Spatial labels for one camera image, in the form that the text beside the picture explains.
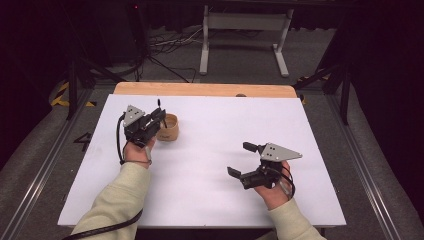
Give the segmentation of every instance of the wire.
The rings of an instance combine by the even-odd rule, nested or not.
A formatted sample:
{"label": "wire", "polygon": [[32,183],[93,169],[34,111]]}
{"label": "wire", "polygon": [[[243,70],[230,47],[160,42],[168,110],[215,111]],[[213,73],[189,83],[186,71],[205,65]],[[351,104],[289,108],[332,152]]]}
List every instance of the wire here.
{"label": "wire", "polygon": [[125,112],[118,119],[118,126],[116,127],[116,147],[118,148],[119,163],[121,165],[124,164],[124,158],[122,157],[122,154],[121,154],[121,144],[120,144],[120,139],[119,139],[119,129],[121,128],[121,122],[122,122],[122,120],[124,120],[124,118],[125,118]]}
{"label": "wire", "polygon": [[252,39],[255,38],[257,36],[259,36],[259,34],[262,32],[260,30],[230,30],[230,32],[238,34],[240,36]]}
{"label": "wire", "polygon": [[270,170],[272,172],[275,172],[275,173],[279,174],[282,178],[284,178],[290,184],[290,186],[291,186],[291,194],[288,197],[289,198],[293,198],[294,193],[296,192],[296,186],[294,185],[294,182],[293,182],[293,176],[291,175],[290,171],[287,168],[285,168],[285,167],[283,167],[283,168],[289,173],[289,176],[288,177],[285,174],[283,174],[282,172],[279,172],[279,171],[275,170],[274,168],[267,168],[267,170]]}
{"label": "wire", "polygon": [[[121,76],[121,77],[122,76],[126,76],[128,74],[131,74],[131,73],[135,72],[142,65],[143,65],[143,61],[137,60],[136,61],[136,64],[133,67],[131,67],[131,68],[127,69],[127,70],[124,70],[122,72],[112,72],[112,73],[115,74],[115,75],[117,75],[117,76]],[[91,75],[93,75],[93,76],[95,76],[96,78],[99,78],[99,79],[106,79],[106,78],[108,78],[107,76],[105,76],[104,74],[101,74],[101,73],[91,72]]]}
{"label": "wire", "polygon": [[161,66],[161,67],[167,69],[168,71],[174,73],[175,75],[177,75],[179,78],[181,78],[182,80],[184,80],[187,83],[190,83],[190,81],[188,81],[185,77],[183,77],[180,74],[178,74],[177,72],[175,72],[173,69],[178,69],[178,70],[194,70],[195,73],[194,73],[193,78],[192,78],[192,82],[194,82],[194,78],[196,77],[196,69],[194,69],[194,68],[171,68],[171,67],[165,66],[165,64],[161,63],[159,60],[157,60],[156,58],[154,58],[152,56],[148,56],[148,59],[153,64],[156,64],[158,66]]}
{"label": "wire", "polygon": [[94,235],[99,235],[99,234],[102,234],[102,233],[107,233],[107,232],[115,231],[115,230],[130,226],[131,224],[137,222],[140,219],[142,213],[143,213],[143,209],[141,209],[141,211],[138,212],[137,215],[135,215],[133,218],[131,218],[128,221],[118,223],[118,224],[114,224],[114,225],[107,226],[107,227],[96,228],[96,229],[93,229],[93,230],[88,230],[88,231],[85,231],[85,232],[76,233],[76,234],[73,234],[73,235],[70,235],[68,237],[63,238],[62,240],[74,240],[74,239],[87,238],[87,237],[91,237],[91,236],[94,236]]}
{"label": "wire", "polygon": [[102,66],[98,65],[97,63],[91,62],[88,59],[79,58],[82,62],[84,62],[85,64],[87,64],[88,66],[96,69],[97,71],[99,71],[102,75],[107,76],[108,78],[112,79],[115,82],[126,82],[125,79],[119,77],[118,75],[114,74],[113,72],[107,70],[106,68],[103,68]]}
{"label": "wire", "polygon": [[138,69],[139,68],[137,68],[136,70],[135,70],[135,72],[134,72],[134,80],[136,81],[136,82],[140,82],[140,79],[142,79],[143,77],[142,77],[142,75],[143,75],[143,72],[144,72],[144,62],[141,64],[141,72],[139,72],[138,71]]}
{"label": "wire", "polygon": [[180,38],[180,39],[174,39],[174,40],[169,40],[169,41],[163,41],[163,42],[160,42],[160,43],[151,44],[150,46],[160,46],[160,45],[169,44],[169,43],[183,44],[187,41],[190,41],[202,29],[203,28],[200,28],[199,30],[195,31],[193,34],[191,34],[188,38],[185,38],[185,39]]}

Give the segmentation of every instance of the white table surface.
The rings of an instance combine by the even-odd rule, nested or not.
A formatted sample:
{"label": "white table surface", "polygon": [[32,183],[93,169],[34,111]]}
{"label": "white table surface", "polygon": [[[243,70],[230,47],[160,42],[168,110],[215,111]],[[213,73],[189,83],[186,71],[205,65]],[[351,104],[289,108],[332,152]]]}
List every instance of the white table surface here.
{"label": "white table surface", "polygon": [[[116,124],[127,106],[150,113],[158,98],[178,116],[180,135],[155,144],[140,228],[273,227],[259,195],[227,173],[227,166],[242,173],[259,166],[259,154],[243,149],[243,142],[302,153],[289,162],[300,210],[314,226],[346,224],[299,99],[109,95],[59,225],[76,225],[119,173]],[[124,139],[121,128],[121,146]]]}

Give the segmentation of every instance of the human hand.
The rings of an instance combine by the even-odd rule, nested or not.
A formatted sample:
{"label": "human hand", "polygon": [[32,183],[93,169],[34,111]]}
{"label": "human hand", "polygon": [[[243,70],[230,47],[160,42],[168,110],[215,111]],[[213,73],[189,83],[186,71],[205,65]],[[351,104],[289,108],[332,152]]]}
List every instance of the human hand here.
{"label": "human hand", "polygon": [[[152,137],[147,143],[146,147],[152,151],[153,146],[155,145],[156,137]],[[124,148],[124,156],[126,162],[134,162],[140,166],[148,169],[150,166],[150,159],[147,157],[146,147],[139,147],[132,142],[128,142]]]}
{"label": "human hand", "polygon": [[[287,163],[287,161],[282,161],[281,164],[283,165],[283,174],[287,177],[290,177],[290,165]],[[289,191],[292,190],[291,185],[286,179],[281,178],[281,182],[284,184],[284,186],[286,186],[286,189],[289,189]],[[271,189],[266,188],[265,186],[258,186],[254,189],[263,198],[266,206],[268,207],[268,210],[277,208],[290,200],[289,196],[287,196],[279,183],[276,183],[275,186]]]}

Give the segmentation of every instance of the gray floor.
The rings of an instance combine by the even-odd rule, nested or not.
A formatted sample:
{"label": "gray floor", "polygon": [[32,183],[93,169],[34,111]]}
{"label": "gray floor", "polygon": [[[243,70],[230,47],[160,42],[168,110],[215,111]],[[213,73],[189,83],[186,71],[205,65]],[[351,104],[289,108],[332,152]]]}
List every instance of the gray floor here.
{"label": "gray floor", "polygon": [[[308,76],[315,71],[333,34],[332,30],[290,31],[283,49],[290,77],[282,78],[270,48],[278,34],[262,32],[250,39],[233,32],[219,32],[210,43],[208,74],[197,74],[195,82],[293,84],[300,76]],[[198,69],[200,54],[201,44],[194,42],[156,58],[169,67]],[[190,71],[178,72],[186,78],[192,77]],[[126,78],[134,80],[132,75]],[[169,71],[149,61],[143,67],[142,81],[181,82]],[[327,229],[326,237],[424,239],[417,213],[388,166],[358,105],[354,89],[349,102],[349,126],[343,126],[334,112],[339,94],[323,95],[319,90],[321,84],[316,82],[299,94],[305,96],[307,117],[347,221],[346,226]],[[10,158],[0,173],[0,233],[7,231],[7,236],[11,236],[4,236],[4,239],[61,239],[71,232],[69,228],[57,226],[57,220],[84,157],[84,144],[74,143],[74,140],[94,132],[105,99],[113,88],[114,85],[106,80],[99,82],[93,91],[80,91],[80,99],[88,96],[88,100],[96,102],[97,106],[81,108],[72,122],[65,120],[66,107],[54,106]],[[66,138],[60,137],[63,129],[69,129],[65,132],[65,135],[68,133]],[[353,143],[346,133],[353,137]],[[63,143],[63,147],[52,151],[58,143]],[[358,162],[355,149],[359,151],[363,164]],[[46,164],[52,164],[48,180],[37,185],[38,191],[31,192],[34,193],[31,198],[34,201],[30,202],[28,211],[19,212],[22,219],[17,221],[18,216],[13,218],[15,212],[22,209],[19,206],[23,199],[28,199],[25,195],[27,190],[34,179],[40,179],[37,174]],[[380,205],[375,204],[376,196]],[[18,224],[8,227],[12,219]],[[139,235],[147,236],[144,239],[254,239],[266,231],[142,230]]]}

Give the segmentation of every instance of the forearm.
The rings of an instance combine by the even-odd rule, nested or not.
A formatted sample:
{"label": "forearm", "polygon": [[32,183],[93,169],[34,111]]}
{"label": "forearm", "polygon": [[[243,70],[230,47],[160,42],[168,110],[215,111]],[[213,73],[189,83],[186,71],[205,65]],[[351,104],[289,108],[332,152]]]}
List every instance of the forearm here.
{"label": "forearm", "polygon": [[269,214],[277,229],[279,240],[325,239],[303,216],[294,199],[270,210]]}
{"label": "forearm", "polygon": [[[122,223],[143,208],[150,173],[136,163],[125,163],[117,178],[96,197],[92,209],[78,222],[72,234]],[[134,239],[137,224],[89,239]]]}

